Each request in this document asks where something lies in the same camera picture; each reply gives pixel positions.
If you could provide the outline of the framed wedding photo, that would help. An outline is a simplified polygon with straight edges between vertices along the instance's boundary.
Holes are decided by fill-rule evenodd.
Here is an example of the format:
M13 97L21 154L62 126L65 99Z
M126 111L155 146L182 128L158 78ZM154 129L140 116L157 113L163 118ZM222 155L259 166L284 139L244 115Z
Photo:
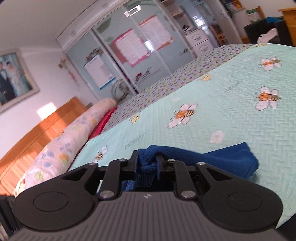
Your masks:
M1 113L39 91L20 51L1 51Z

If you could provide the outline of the white door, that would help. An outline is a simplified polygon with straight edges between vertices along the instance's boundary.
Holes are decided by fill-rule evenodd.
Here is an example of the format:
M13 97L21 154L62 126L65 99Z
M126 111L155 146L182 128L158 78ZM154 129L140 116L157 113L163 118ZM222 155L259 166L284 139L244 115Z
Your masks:
M226 11L226 8L221 3L221 1L214 1L214 2L217 5L218 16L219 16L221 25L223 26L223 32L226 36L228 43L242 44L243 41L240 37L240 34L236 29L236 26L234 25L231 17L229 16L229 13Z

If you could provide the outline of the mint bee-print quilt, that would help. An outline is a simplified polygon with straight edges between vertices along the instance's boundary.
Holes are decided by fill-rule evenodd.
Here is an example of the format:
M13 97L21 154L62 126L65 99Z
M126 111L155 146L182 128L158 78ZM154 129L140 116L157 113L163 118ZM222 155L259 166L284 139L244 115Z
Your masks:
M250 180L281 198L283 224L295 213L295 47L253 46L136 113L119 108L72 168L102 148L99 166L151 145L203 154L240 143L259 163Z

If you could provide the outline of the rolled floral duvet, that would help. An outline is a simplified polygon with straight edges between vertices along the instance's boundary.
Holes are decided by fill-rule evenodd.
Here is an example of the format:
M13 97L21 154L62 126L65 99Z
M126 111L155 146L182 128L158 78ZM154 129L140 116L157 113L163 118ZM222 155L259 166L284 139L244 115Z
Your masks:
M105 98L75 119L38 154L18 181L13 196L67 172L103 116L115 107L115 99Z

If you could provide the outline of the red pillow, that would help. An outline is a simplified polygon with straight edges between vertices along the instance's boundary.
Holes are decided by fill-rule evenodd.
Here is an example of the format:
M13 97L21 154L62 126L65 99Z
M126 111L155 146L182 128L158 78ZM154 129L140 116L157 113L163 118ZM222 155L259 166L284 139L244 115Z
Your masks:
M98 123L98 125L95 127L95 129L90 134L88 140L100 135L105 127L105 125L110 120L112 114L117 110L117 107L113 108L112 110L108 111L102 118L102 120Z

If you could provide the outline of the white clothes on chair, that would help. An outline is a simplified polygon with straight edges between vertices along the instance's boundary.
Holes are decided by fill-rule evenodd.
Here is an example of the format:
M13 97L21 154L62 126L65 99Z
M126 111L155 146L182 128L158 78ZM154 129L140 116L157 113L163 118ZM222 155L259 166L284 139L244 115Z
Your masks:
M278 31L276 28L272 28L265 34L261 34L257 39L257 44L265 44L268 43L271 39L278 36Z

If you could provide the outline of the blue knit sweater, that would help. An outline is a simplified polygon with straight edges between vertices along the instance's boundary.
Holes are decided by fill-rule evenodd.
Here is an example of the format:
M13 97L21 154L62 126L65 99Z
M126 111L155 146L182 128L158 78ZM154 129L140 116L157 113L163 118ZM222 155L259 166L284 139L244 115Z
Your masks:
M135 180L122 182L123 191L133 191L138 188L152 187L154 178L158 175L157 156L164 159L174 159L184 162L187 166L195 166L205 162L218 169L231 173L243 179L248 179L259 167L259 162L246 143L229 146L208 153L198 153L185 149L151 145L147 149L137 151L137 170Z

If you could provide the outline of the black sofa chair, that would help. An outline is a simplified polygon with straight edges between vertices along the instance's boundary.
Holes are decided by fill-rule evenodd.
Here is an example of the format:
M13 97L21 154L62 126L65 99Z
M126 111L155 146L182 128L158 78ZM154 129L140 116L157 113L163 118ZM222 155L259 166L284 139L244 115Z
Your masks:
M272 37L268 43L293 46L287 24L283 18L265 18L244 27L251 44L257 44L260 37L273 29L277 31L277 35Z

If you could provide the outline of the sliding glass wardrobe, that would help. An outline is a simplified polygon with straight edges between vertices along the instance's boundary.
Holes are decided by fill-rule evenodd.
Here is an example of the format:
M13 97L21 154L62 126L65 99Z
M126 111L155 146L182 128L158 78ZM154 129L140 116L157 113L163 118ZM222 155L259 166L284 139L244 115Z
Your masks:
M160 1L96 1L57 43L98 99L121 78L136 95L195 58Z

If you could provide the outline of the wooden desk with drawers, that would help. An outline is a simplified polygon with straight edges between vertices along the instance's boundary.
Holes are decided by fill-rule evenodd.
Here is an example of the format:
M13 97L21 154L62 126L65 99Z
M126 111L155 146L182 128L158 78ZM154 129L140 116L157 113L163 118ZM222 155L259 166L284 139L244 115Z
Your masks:
M292 43L294 46L296 46L296 7L279 9L278 11L282 12L292 39Z

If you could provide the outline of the white electric fan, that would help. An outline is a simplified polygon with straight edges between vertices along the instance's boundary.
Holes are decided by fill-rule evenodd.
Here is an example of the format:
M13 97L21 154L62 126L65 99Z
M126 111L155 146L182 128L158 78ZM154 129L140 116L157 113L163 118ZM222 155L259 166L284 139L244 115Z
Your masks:
M130 89L122 78L113 83L111 95L117 102L123 101L128 95L130 95Z

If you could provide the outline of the white drawer cabinet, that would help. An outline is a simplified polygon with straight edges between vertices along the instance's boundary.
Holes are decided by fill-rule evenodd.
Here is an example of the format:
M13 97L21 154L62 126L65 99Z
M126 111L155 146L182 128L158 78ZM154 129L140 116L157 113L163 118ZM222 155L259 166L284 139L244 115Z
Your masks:
M197 29L189 34L186 34L185 38L197 57L207 54L214 49L207 34L202 29Z

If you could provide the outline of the green white box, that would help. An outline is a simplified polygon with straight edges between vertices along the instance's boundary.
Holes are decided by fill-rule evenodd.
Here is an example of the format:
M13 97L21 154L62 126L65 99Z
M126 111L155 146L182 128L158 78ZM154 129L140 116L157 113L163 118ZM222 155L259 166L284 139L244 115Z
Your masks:
M258 9L247 9L246 14L251 23L261 20L261 16Z

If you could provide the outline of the wooden headboard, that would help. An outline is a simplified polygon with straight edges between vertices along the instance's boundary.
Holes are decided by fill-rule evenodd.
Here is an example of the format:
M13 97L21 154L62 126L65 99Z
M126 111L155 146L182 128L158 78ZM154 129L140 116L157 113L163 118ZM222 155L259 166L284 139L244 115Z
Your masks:
M13 195L18 181L41 150L86 110L73 97L16 143L1 159L1 195Z

